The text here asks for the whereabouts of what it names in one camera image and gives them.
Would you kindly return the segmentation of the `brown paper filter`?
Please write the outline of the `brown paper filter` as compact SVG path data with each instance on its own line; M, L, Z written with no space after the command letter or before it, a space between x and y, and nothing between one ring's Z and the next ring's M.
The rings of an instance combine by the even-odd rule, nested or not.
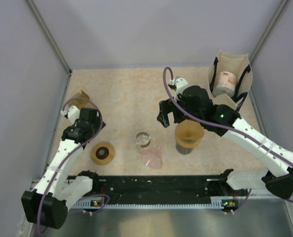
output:
M204 135L204 128L198 122L192 120L185 120L175 128L175 136L180 139L198 140L203 138Z

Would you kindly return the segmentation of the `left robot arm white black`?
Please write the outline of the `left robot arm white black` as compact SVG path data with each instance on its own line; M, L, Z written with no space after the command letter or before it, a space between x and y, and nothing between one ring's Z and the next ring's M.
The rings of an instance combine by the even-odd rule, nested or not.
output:
M79 199L100 191L99 182L88 172L79 174L69 186L65 186L65 181L78 156L105 126L102 114L98 109L72 106L62 115L71 125L63 130L57 152L42 178L21 197L27 221L38 227L60 229Z

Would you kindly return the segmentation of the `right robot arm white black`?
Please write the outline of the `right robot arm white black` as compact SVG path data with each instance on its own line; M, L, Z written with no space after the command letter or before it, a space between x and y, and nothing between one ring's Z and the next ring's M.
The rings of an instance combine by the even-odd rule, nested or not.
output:
M174 123L185 120L198 122L204 129L223 137L246 150L265 165L264 170L223 172L219 190L228 196L240 189L266 189L271 194L290 200L293 194L293 152L282 148L255 130L236 110L213 104L205 89L198 85L164 85L169 98L159 102L157 116L169 127L169 113Z

